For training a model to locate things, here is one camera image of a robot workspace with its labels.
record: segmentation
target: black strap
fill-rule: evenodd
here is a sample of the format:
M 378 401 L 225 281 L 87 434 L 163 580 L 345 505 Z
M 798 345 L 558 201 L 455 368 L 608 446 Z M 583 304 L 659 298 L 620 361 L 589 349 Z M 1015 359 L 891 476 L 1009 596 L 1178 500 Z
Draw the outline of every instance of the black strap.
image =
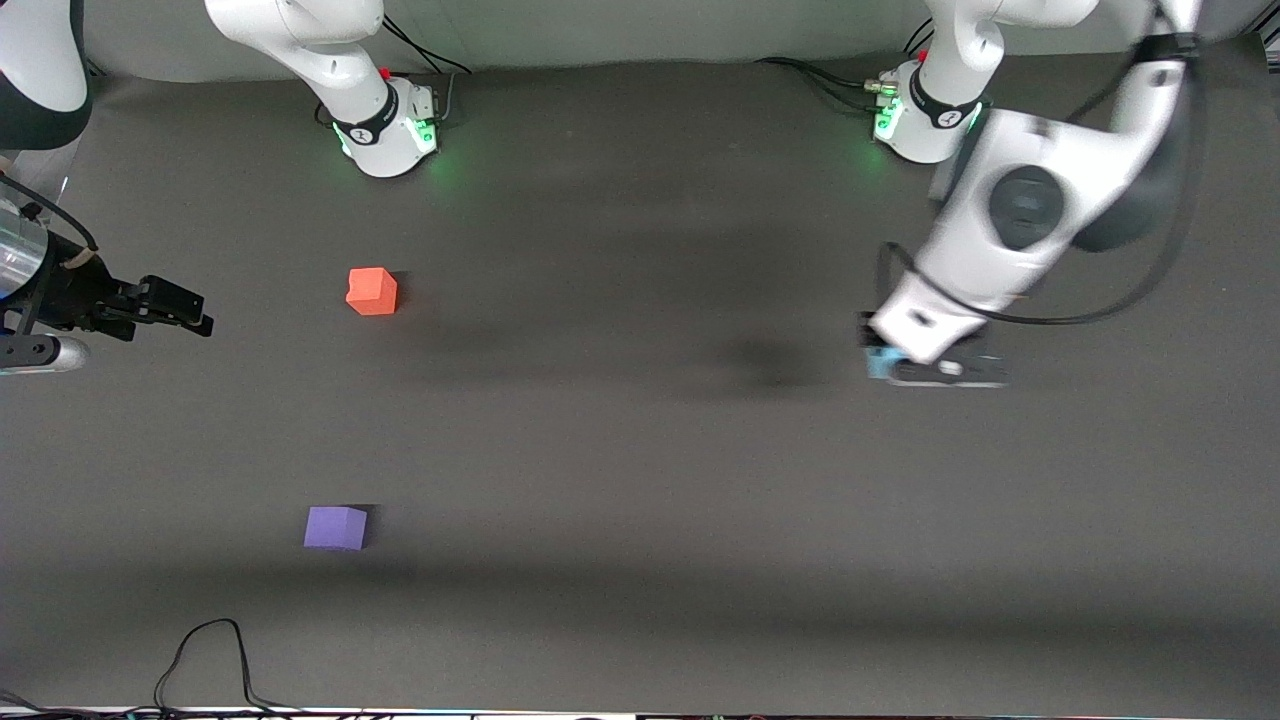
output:
M 1194 32 L 1148 35 L 1133 51 L 1133 64 L 1157 60 L 1193 60 L 1199 56 L 1199 36 Z
M 399 96 L 396 94 L 396 87 L 387 83 L 387 102 L 383 104 L 383 109 L 378 114 L 358 123 L 344 123 L 334 119 L 333 124 L 338 126 L 338 129 L 356 145 L 374 145 L 381 137 L 383 131 L 396 119 L 398 104 Z
M 938 129 L 951 129 L 960 124 L 960 120 L 969 117 L 969 113 L 978 106 L 978 99 L 965 102 L 964 105 L 947 105 L 941 100 L 936 100 L 924 92 L 924 87 L 920 86 L 920 65 L 915 68 L 911 73 L 911 81 L 908 83 L 908 88 L 911 92 L 911 100 L 915 105 L 924 110 L 924 114 L 929 117 L 933 127 Z

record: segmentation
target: cable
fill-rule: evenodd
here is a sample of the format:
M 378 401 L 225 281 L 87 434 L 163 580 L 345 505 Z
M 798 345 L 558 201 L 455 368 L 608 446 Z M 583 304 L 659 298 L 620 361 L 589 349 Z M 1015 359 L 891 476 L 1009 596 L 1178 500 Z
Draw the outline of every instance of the cable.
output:
M 36 192 L 35 190 L 31 190 L 29 187 L 22 184 L 20 182 L 13 179 L 12 177 L 6 176 L 3 172 L 0 172 L 0 183 L 8 184 L 9 187 L 26 195 L 27 197 L 35 200 L 52 214 L 67 220 L 67 224 L 76 228 L 76 232 L 78 232 L 79 236 L 84 238 L 84 245 L 93 252 L 97 252 L 97 241 L 93 240 L 93 233 L 88 232 L 88 228 L 81 224 L 81 222 L 77 220 L 70 213 L 59 208 L 56 202 Z
M 1111 305 L 1102 309 L 1093 310 L 1092 313 L 1060 318 L 1028 318 L 974 307 L 973 305 L 969 305 L 968 302 L 957 299 L 955 295 L 947 292 L 929 275 L 922 273 L 919 268 L 915 266 L 915 259 L 911 258 L 911 254 L 896 242 L 886 242 L 881 245 L 876 261 L 876 286 L 878 291 L 882 291 L 886 286 L 884 278 L 887 277 L 890 269 L 890 260 L 896 258 L 902 263 L 909 273 L 919 278 L 920 282 L 929 287 L 929 290 L 937 292 L 950 302 L 959 305 L 969 313 L 980 315 L 988 320 L 998 320 L 1019 325 L 1083 325 L 1112 318 L 1137 305 L 1144 297 L 1151 295 L 1156 286 L 1160 284 L 1165 275 L 1169 274 L 1169 270 L 1174 266 L 1174 261 L 1178 259 L 1183 243 L 1187 240 L 1187 234 L 1190 231 L 1192 218 L 1196 215 L 1196 205 L 1199 197 L 1199 169 L 1204 164 L 1204 150 L 1207 146 L 1206 131 L 1208 126 L 1208 104 L 1204 97 L 1204 83 L 1198 77 L 1194 61 L 1188 63 L 1187 73 L 1188 83 L 1185 87 L 1198 92 L 1199 97 L 1192 97 L 1189 102 L 1193 119 L 1190 127 L 1190 142 L 1193 147 L 1187 156 L 1187 179 L 1183 184 L 1183 197 L 1178 204 L 1178 210 L 1175 211 L 1174 220 L 1170 223 L 1167 231 L 1169 234 L 1166 236 L 1165 246 L 1161 249 L 1160 255 L 1157 255 L 1152 261 L 1151 269 L 1147 270 L 1147 274 L 1142 278 L 1142 281 L 1138 282 L 1133 290 L 1120 297 L 1120 300 L 1116 300 Z
M 908 50 L 908 49 L 911 46 L 911 42 L 915 41 L 915 36 L 920 35 L 920 32 L 924 28 L 929 27 L 929 23 L 932 23 L 932 22 L 933 22 L 933 15 L 929 15 L 929 18 L 927 20 L 924 20 L 923 23 L 920 23 L 920 27 L 915 28 L 915 32 L 911 33 L 911 37 L 908 37 L 906 42 L 902 44 L 902 53 L 906 53 L 908 55 L 911 54 L 911 51 Z
M 768 58 L 760 58 L 756 63 L 764 63 L 767 65 L 786 65 L 788 68 L 795 68 L 803 73 L 809 73 L 822 79 L 838 85 L 841 87 L 851 87 L 854 90 L 861 90 L 863 83 L 855 79 L 842 78 L 835 73 L 827 72 L 813 63 L 806 63 L 804 60 L 796 60 L 795 58 L 782 58 L 780 55 L 771 55 Z
M 401 27 L 398 24 L 396 24 L 396 20 L 393 20 L 390 15 L 383 15 L 383 27 L 385 27 L 388 32 L 390 32 L 392 35 L 394 35 L 396 37 L 398 37 L 403 42 L 406 42 L 410 47 L 412 47 L 413 50 L 417 50 L 417 54 L 422 55 L 422 59 L 426 60 L 433 68 L 435 68 L 435 72 L 439 73 L 442 70 L 440 70 L 439 65 L 436 65 L 435 63 L 431 61 L 433 58 L 436 59 L 436 60 L 439 60 L 439 61 L 442 61 L 442 63 L 448 63 L 448 64 L 453 65 L 454 68 L 457 68 L 457 69 L 460 69 L 460 70 L 462 70 L 462 72 L 465 72 L 467 74 L 471 74 L 471 68 L 463 65 L 462 63 L 458 63 L 456 60 L 451 60 L 451 59 L 445 58 L 444 55 L 439 55 L 436 53 L 431 53 L 426 47 L 422 47 L 417 42 L 413 42 L 413 40 L 408 36 L 408 33 L 406 33 L 403 29 L 401 29 Z
M 805 79 L 808 79 L 810 82 L 810 85 L 813 85 L 815 88 L 818 88 L 819 91 L 822 91 L 823 94 L 826 94 L 828 97 L 831 97 L 836 102 L 840 102 L 841 105 L 844 105 L 844 106 L 846 106 L 849 109 L 852 109 L 852 110 L 858 110 L 860 113 L 877 113 L 877 111 L 879 111 L 879 108 L 877 108 L 874 105 L 861 105 L 859 102 L 855 102 L 854 100 L 850 100 L 849 97 L 845 97 L 844 95 L 841 95 L 840 92 L 837 92 L 831 86 L 823 85 L 822 81 L 827 81 L 827 82 L 831 82 L 833 85 L 838 85 L 841 87 L 856 88 L 856 90 L 861 90 L 863 88 L 863 83 L 860 83 L 860 82 L 855 83 L 851 79 L 846 79 L 846 78 L 842 78 L 840 76 L 828 73 L 827 70 L 824 70 L 824 69 L 822 69 L 822 68 L 819 68 L 819 67 L 817 67 L 817 65 L 814 65 L 812 63 L 805 63 L 804 60 L 796 60 L 794 58 L 776 58 L 776 56 L 774 58 L 760 58 L 759 60 L 756 60 L 756 63 L 764 63 L 764 64 L 769 64 L 769 65 L 786 65 L 788 68 L 795 68 L 796 70 L 800 72 L 800 74 L 804 76 Z
M 173 653 L 173 662 L 170 662 L 169 669 L 160 675 L 160 679 L 156 680 L 155 688 L 151 691 L 152 705 L 161 710 L 168 708 L 168 706 L 164 703 L 164 688 L 169 683 L 169 676 L 173 675 L 173 671 L 178 669 L 179 664 L 182 664 L 182 651 L 187 648 L 187 641 L 189 641 L 192 635 L 195 635 L 200 630 L 204 630 L 210 625 L 218 625 L 220 623 L 230 625 L 232 630 L 236 633 L 236 647 L 239 651 L 239 661 L 241 661 L 241 692 L 244 696 L 244 702 L 268 712 L 274 712 L 270 706 L 292 707 L 289 705 L 284 705 L 283 702 L 266 700 L 259 696 L 256 692 L 253 692 L 253 680 L 248 669 L 248 653 L 244 652 L 244 635 L 241 634 L 239 623 L 232 620 L 230 618 L 218 618 L 215 620 L 209 620 L 207 623 L 201 623 L 195 628 L 187 630 L 187 634 L 183 635 L 182 642 L 178 643 L 178 650 L 174 651 Z
M 458 79 L 458 73 L 449 73 L 449 88 L 444 91 L 444 111 L 440 113 L 440 122 L 449 119 L 453 111 L 453 81 Z
M 1156 32 L 1156 20 L 1158 20 L 1160 18 L 1169 19 L 1172 17 L 1169 14 L 1167 8 L 1165 8 L 1164 0 L 1151 0 L 1151 6 L 1152 6 L 1152 13 L 1151 17 L 1147 18 L 1147 27 L 1143 29 L 1143 36 L 1151 36 L 1153 32 Z M 1124 61 L 1124 64 L 1120 65 L 1120 69 L 1116 70 L 1114 76 L 1111 76 L 1111 79 L 1108 79 L 1106 85 L 1103 85 L 1097 92 L 1087 97 L 1084 102 L 1080 104 L 1079 108 L 1071 110 L 1071 113 L 1066 117 L 1065 122 L 1073 124 L 1079 123 L 1084 118 L 1084 115 L 1088 115 L 1107 97 L 1115 95 L 1115 91 L 1120 90 L 1120 83 L 1123 83 L 1125 76 L 1129 74 L 1129 69 L 1134 65 L 1134 60 L 1137 58 L 1138 58 L 1138 46 L 1135 45 L 1134 49 L 1129 53 L 1129 58 Z
M 920 41 L 916 42 L 914 47 L 911 47 L 910 50 L 908 50 L 906 54 L 908 55 L 915 55 L 915 51 L 919 50 L 920 47 L 924 47 L 924 44 L 928 42 L 928 41 L 931 41 L 931 40 L 933 40 L 933 31 L 932 29 L 929 31 L 928 35 L 925 35 L 924 37 L 922 37 Z

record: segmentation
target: purple cube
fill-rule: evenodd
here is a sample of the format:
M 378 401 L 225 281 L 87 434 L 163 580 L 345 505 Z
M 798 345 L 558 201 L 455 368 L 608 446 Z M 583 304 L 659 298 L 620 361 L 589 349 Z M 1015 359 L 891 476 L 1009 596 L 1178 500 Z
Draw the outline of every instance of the purple cube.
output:
M 307 514 L 307 534 L 302 539 L 302 547 L 360 550 L 364 546 L 364 510 L 315 506 Z

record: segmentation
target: light blue object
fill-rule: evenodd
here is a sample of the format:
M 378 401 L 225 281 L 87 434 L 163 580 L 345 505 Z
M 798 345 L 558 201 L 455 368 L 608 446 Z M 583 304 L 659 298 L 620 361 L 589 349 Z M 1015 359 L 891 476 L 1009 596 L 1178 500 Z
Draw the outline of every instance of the light blue object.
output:
M 867 375 L 873 380 L 892 377 L 893 365 L 906 360 L 906 354 L 896 347 L 867 347 Z

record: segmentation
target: white robotic arm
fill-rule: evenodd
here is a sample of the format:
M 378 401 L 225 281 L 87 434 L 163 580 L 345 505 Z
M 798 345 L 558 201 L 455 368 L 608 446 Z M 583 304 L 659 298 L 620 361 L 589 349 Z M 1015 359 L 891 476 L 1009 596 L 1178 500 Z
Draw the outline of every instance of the white robotic arm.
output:
M 0 147 L 51 150 L 88 123 L 83 0 L 0 0 Z
M 1196 101 L 1190 32 L 1199 0 L 1167 4 L 1171 17 L 1138 45 L 1119 86 L 1108 131 L 1010 110 L 973 128 L 956 167 L 940 170 L 954 179 L 929 241 L 870 320 L 881 338 L 929 365 L 1073 243 L 1116 247 L 1171 210 Z M 1160 197 L 1134 192 L 1155 186 Z
M 82 60 L 81 0 L 0 0 L 0 147 L 74 149 L 91 99 Z M 36 323 L 133 340 L 138 324 L 163 323 L 209 337 L 204 297 L 164 278 L 111 277 L 90 231 L 18 178 L 19 161 L 0 170 L 0 375 L 74 370 L 88 346 L 36 334 Z M 49 229 L 61 215 L 83 245 Z
M 897 86 L 874 129 L 876 140 L 915 163 L 940 163 L 960 143 L 966 120 L 1005 56 L 996 23 L 1070 27 L 1098 0 L 925 0 L 933 15 L 927 58 L 881 74 Z
M 301 77 L 329 109 L 343 151 L 374 177 L 399 176 L 436 149 L 430 88 L 384 78 L 360 45 L 381 0 L 205 0 L 218 29 Z

